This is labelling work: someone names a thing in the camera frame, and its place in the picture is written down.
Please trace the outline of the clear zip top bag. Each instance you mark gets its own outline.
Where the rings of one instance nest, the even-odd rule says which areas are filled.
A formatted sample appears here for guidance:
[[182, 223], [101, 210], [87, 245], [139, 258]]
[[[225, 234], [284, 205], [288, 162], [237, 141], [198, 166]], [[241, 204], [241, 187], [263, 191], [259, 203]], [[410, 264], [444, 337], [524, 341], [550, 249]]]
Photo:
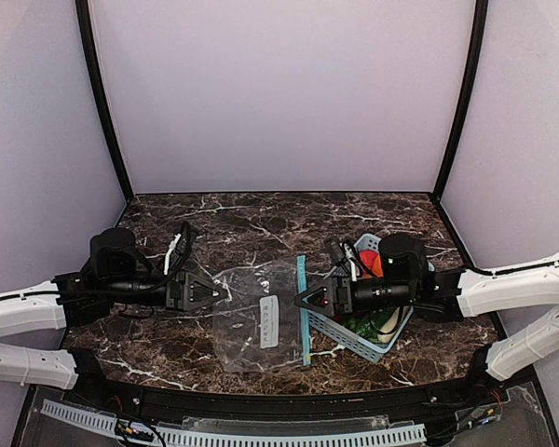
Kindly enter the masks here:
[[227, 292], [212, 308], [212, 345], [228, 373], [265, 373], [310, 364], [306, 310], [294, 296], [306, 285], [304, 256], [238, 266], [217, 274]]

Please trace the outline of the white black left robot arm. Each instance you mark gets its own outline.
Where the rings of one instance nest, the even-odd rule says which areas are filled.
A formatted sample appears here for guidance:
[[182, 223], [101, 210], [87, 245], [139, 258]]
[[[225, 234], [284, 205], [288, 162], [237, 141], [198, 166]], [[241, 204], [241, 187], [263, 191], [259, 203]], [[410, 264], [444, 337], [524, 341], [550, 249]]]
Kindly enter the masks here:
[[[80, 271], [0, 294], [0, 340], [86, 326], [109, 316], [115, 305], [185, 313], [226, 299], [223, 287], [185, 270], [195, 239], [192, 226], [182, 223], [156, 269], [129, 229], [104, 230], [91, 238]], [[0, 341], [0, 382], [73, 390], [102, 379], [100, 363], [87, 349], [41, 350]]]

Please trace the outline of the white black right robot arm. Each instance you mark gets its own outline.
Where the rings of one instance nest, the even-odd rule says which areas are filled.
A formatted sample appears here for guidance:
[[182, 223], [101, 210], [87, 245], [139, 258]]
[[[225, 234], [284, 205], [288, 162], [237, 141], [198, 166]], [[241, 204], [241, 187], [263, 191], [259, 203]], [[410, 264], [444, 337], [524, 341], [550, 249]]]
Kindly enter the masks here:
[[296, 294], [295, 305], [327, 318], [411, 306], [436, 323], [475, 318], [500, 310], [546, 305], [541, 318], [501, 341], [475, 351], [467, 374], [472, 382], [504, 382], [559, 350], [559, 252], [541, 260], [484, 270], [475, 266], [430, 270], [425, 244], [405, 233], [378, 240], [380, 274], [357, 249], [336, 238], [325, 245], [334, 265], [348, 276], [328, 276]]

